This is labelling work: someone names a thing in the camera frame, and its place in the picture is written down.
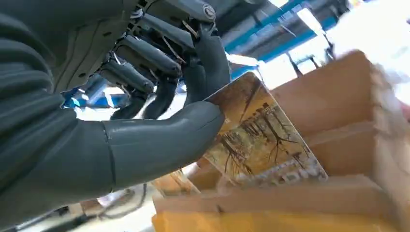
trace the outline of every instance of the ceiling light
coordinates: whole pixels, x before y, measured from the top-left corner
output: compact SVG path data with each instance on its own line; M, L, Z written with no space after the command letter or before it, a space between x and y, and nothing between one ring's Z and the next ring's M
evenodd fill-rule
M253 57L246 57L241 55L226 55L227 59L234 64L241 64L247 66L257 66L258 60Z
M275 5L276 7L280 8L286 3L289 2L289 0L269 0L271 4Z
M114 108L114 102L113 99L111 98L111 94L110 94L110 89L112 88L106 88L104 89L104 96L107 99L107 104L111 107Z
M78 107L81 106L80 102L79 102L77 99L71 98L71 100L73 101L73 103L74 103L75 106L78 106Z
M349 0L351 7L360 6L363 3L363 0Z
M114 94L124 94L124 91L122 91L122 89L118 87L107 87L104 89L104 93L114 95Z
M84 100L86 100L86 101L89 100L89 98L88 98L88 96L87 96L86 94L81 94L81 98L84 99Z
M318 20L313 16L312 12L308 8L303 8L298 11L297 16L317 35L323 35L324 31Z

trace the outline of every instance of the tree illustration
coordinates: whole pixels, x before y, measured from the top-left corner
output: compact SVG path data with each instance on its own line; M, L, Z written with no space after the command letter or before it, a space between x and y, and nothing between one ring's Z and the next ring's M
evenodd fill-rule
M276 121L278 122L278 124L280 125L280 127L283 129L283 131L288 135L288 138L290 138L290 133L288 132L286 127L289 127L291 125L285 125L280 119L279 116L276 114L276 111L280 111L279 106L275 106L273 107L273 109L271 107L269 107L269 105L267 103L263 104L263 107L265 108L265 110L267 111L267 113L269 113L270 115L272 115Z
M224 146L225 149L228 150L228 157L226 158L225 161L225 170L224 172L227 172L227 168L228 168L228 162L229 159L232 160L232 172L235 173L235 170L238 170L237 172L239 172L239 170L241 170L243 173L248 173L248 174L252 174L252 170L251 168L246 165L244 163L244 161L246 160L245 156L243 156L242 154L240 154L239 152L237 152L227 141L227 136L225 138L225 136L222 136L221 138L221 144Z
M268 126L268 128L270 129L270 131L272 132L273 136L275 137L275 141L276 144L274 146L274 148L271 150L271 152L269 153L269 160L272 156L272 153L275 151L275 163L277 162L278 159L278 153L279 153L279 149L285 151L288 154L288 151L286 149L283 149L283 142L289 142L289 143L297 143L295 141L292 140L288 140L288 139L284 139L281 138L278 133L275 131L275 129L273 128L272 124L270 123L268 117L266 116L264 109L258 109L257 110L260 114L260 117L264 120L264 122L266 123L266 125Z
M260 88L261 88L261 82L255 81L252 85L252 88L250 89L250 93L247 94L248 99L245 101L245 108L242 111L242 115L241 115L241 118L240 118L239 122L242 121L243 117L245 116L246 112L248 111L248 108L249 108L253 98L256 96L256 93L258 92L258 90Z
M234 137L235 141L239 141L240 143L242 143L242 138L241 136L239 136L238 133L232 133L232 136Z
M312 153L312 151L309 149L309 147L307 147L307 145L305 144L305 142L303 142L303 150L305 151L305 155L307 158L309 158L309 153Z
M259 132L255 129L253 126L253 123L251 120L247 120L244 123L242 123L241 128L246 131L250 136L258 136Z
M291 156L293 157L293 159L299 163L299 165L304 168L303 163L300 161L300 156L302 155L302 152L295 152L293 154L291 154Z
M231 135L231 133L226 133L222 138L225 138L226 140L228 140L230 143L234 143L234 138Z
M254 120L254 122L255 122L256 128L258 128L258 130L262 133L262 135L266 138L266 140L267 140L268 142L270 142L271 139L269 138L269 136L267 136L267 134L266 134L265 131L263 130L262 126L259 125L258 120Z

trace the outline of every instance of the wire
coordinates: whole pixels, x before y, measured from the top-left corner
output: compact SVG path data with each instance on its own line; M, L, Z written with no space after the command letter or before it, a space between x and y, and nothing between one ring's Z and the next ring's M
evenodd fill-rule
M183 58L181 58L178 53L176 53L176 51L171 47L171 45L169 44L169 42L167 41L167 39L165 38L165 36L162 36L162 39L164 40L165 44L168 46L169 50L171 50L171 52L174 54L174 56L181 61L182 63L186 64L186 62L184 61Z
M34 225L37 225L37 224L39 224L40 222L45 221L46 219L49 219L50 217L52 217L52 216L54 215L54 213L55 213L55 212L53 211L52 213L46 214L46 215L44 215L44 216L41 216L41 217L35 218L35 219L31 220L31 221L28 221L28 222L26 222L26 223L24 223L24 224L18 225L18 226L16 226L15 231L22 231L22 230L25 230L25 229L27 229L27 228L29 228L29 227L32 227L32 226L34 226Z
M138 11L132 12L130 19L137 19L137 18L142 18L144 16L144 12L142 9L139 9Z
M152 69L149 69L149 73L151 73L151 75L152 75L155 79L159 80L159 78L157 77L157 75L154 73L154 71L153 71Z
M116 62L117 62L118 64L123 64L123 63L121 63L121 62L119 61L119 59L118 59L117 55L115 54L115 52L113 52L113 56L114 56L114 59L116 60Z
M293 35L294 37L297 37L295 33L293 33L293 31L291 31L289 28L285 27L283 24L279 25L281 28L283 28L285 31L287 31L288 33L290 33L291 35Z
M108 207L106 207L101 213L99 213L97 215L97 217L98 218L107 218L107 219L118 219L118 218L122 218L122 217L124 217L124 216L138 210L144 204L144 201L145 201L145 198L146 198L146 188L147 188L147 184L144 183L143 184L143 192L142 192L140 202L138 203L137 206L133 207L132 209L129 209L127 211L124 211L124 212L121 212L121 213L118 213L118 214L114 214L114 215L107 214L107 211L109 211L110 209L118 206L118 203L120 201L123 201L123 199L117 199L117 200L113 201ZM132 197L135 195L135 191L132 190L132 192L133 192L133 194L129 195L127 201L122 203L122 204L128 203L132 199Z
M198 33L184 20L182 20L182 24L195 36L195 38L199 38Z

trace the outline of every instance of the cardboard compartment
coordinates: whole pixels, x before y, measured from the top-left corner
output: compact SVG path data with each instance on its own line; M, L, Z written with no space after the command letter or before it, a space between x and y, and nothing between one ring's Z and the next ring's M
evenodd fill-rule
M356 51L271 90L330 176L373 176L371 75Z
M283 231L297 231L297 226L301 227L302 231L312 231L309 229L310 223L317 223L319 228L321 225L325 228L329 220L335 223L334 226L340 222L349 222L350 226L356 226L357 231L365 231L360 230L357 226L359 224L374 229L381 225L389 225L397 230L400 227L395 205L378 185L364 176L330 177L326 182L300 183L276 188L232 189L225 195L171 197L156 200L154 204L159 216L153 221L159 229L164 229L164 224L172 224L164 221L175 216L179 219L201 219L198 226L206 228L210 221L224 221L218 214L236 219L243 214L253 215L253 219L244 217L246 222L241 221L247 225L252 225L253 222L267 225L271 220L278 220L277 226L283 228ZM309 223L286 225L286 221L298 221L300 217L309 217Z
M203 192L215 189L222 173L218 171L207 159L201 158L198 162L198 169L188 175L188 179Z
M386 76L382 70L373 75L375 127L375 179L400 207L403 222L410 230L410 127L392 86L398 75Z

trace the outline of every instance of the robotic hand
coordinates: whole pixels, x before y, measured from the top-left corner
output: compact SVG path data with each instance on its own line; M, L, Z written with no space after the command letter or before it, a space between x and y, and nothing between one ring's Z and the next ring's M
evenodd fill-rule
M140 9L132 13L127 32L112 50L114 58L100 70L104 71L105 66L112 70L110 63L120 64L124 59L136 73L147 78L141 81L136 75L127 75L128 81L124 81L121 75L100 73L112 83L119 83L130 96L129 104L112 119L129 117L130 112L135 116L141 107L132 95L145 95L140 99L146 101L152 89L141 89L149 86L150 81L157 85L157 91L155 100L144 112L147 119L156 119L167 110L179 80L188 89L185 105L201 101L229 83L229 65L215 27L215 12L209 4L198 0L141 0L138 6Z
M130 66L110 66L107 54L114 50L132 64L133 56L127 56L130 50L118 50L132 44L118 39L127 38L121 35L133 12L167 12L164 7L178 9L180 18L174 26L183 25L190 32L188 38L193 38L182 41L190 49L181 71L166 72L167 67L158 71L164 76L183 74L189 97L181 111L168 120L85 122L73 110L60 108L59 93L83 84L95 72L120 69L117 76L137 77L123 79L127 87L140 83L135 80L144 81ZM224 121L217 106L200 100L229 82L214 18L209 5L191 0L4 0L0 8L0 230L196 161ZM139 90L149 92L151 87ZM144 93L133 96L145 97Z

